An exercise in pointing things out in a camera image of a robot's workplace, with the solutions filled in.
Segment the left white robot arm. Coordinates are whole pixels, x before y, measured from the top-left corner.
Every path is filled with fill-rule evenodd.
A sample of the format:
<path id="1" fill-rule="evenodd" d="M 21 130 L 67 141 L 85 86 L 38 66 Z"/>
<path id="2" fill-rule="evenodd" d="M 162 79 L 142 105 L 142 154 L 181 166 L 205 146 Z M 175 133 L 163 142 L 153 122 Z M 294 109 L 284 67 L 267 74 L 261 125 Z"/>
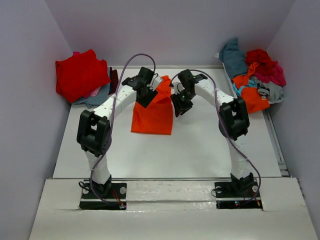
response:
<path id="1" fill-rule="evenodd" d="M 114 94 L 95 109 L 84 110 L 79 117 L 76 141 L 84 151 L 89 168 L 89 187 L 97 198 L 105 199 L 112 189 L 107 151 L 112 143 L 113 123 L 133 103 L 144 108 L 158 94 L 162 78 L 155 71 L 141 67 L 138 74 L 120 81 Z"/>

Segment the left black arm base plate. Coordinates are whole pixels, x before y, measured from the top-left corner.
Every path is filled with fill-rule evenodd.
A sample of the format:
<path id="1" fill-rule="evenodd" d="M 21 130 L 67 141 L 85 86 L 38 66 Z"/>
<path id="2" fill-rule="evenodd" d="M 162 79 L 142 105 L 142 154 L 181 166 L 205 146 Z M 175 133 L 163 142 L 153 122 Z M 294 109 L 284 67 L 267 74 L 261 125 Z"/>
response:
<path id="1" fill-rule="evenodd" d="M 127 209 L 127 183 L 113 182 L 111 189 L 103 195 L 96 191 L 97 197 L 92 191 L 88 180 L 78 183 L 81 188 L 79 208 L 81 210 L 106 210 L 106 211 L 125 211 Z"/>

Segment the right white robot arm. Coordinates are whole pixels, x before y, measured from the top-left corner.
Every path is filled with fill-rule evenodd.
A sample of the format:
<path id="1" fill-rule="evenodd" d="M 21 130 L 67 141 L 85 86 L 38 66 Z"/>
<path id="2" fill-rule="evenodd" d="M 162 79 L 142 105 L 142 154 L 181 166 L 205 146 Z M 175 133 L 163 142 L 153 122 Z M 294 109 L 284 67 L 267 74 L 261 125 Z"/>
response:
<path id="1" fill-rule="evenodd" d="M 201 70 L 186 69 L 175 75 L 172 81 L 171 101 L 176 117 L 182 116 L 193 107 L 193 98 L 199 96 L 210 103 L 217 112 L 218 128 L 225 137 L 231 160 L 230 180 L 215 184 L 212 191 L 217 198 L 248 198 L 257 186 L 251 161 L 237 146 L 239 137 L 248 133 L 250 126 L 246 102 L 235 98 L 217 87 L 211 76 Z"/>

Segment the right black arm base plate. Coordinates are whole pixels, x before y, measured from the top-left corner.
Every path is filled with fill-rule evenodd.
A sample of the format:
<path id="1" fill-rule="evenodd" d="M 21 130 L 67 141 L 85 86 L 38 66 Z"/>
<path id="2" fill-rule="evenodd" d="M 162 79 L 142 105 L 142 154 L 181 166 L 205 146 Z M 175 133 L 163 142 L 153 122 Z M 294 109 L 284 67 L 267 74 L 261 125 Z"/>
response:
<path id="1" fill-rule="evenodd" d="M 260 193 L 256 193 L 258 183 L 245 187 L 244 192 L 237 193 L 231 188 L 230 181 L 214 183 L 210 192 L 216 200 L 218 210 L 263 209 Z"/>

